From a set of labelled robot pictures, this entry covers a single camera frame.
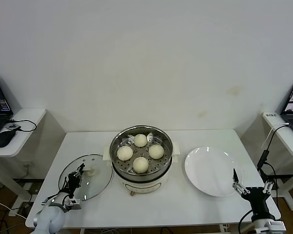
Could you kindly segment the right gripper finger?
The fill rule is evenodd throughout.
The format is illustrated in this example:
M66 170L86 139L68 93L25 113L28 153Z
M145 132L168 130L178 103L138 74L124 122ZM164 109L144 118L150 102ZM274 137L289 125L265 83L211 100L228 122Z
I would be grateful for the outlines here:
M238 175L235 169L233 169L233 184L232 187L240 195L246 195L246 188L239 182Z
M264 194L271 194L273 186L274 186L274 181L269 179L268 176L264 173L264 171L262 169L259 169L258 172L264 182L263 193Z

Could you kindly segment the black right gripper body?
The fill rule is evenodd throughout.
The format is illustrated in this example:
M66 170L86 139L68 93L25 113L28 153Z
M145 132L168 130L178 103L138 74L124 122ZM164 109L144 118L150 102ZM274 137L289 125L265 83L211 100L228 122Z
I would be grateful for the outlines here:
M271 188L265 187L246 187L247 193L245 200L247 200L254 215L269 215L269 208L266 200L271 196Z

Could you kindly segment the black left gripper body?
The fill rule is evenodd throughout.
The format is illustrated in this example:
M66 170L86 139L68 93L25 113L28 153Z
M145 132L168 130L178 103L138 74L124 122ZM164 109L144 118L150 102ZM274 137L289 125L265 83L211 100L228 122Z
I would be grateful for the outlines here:
M68 175L68 181L64 186L64 192L73 195L75 190L81 186L81 183L76 181L77 171L73 171Z

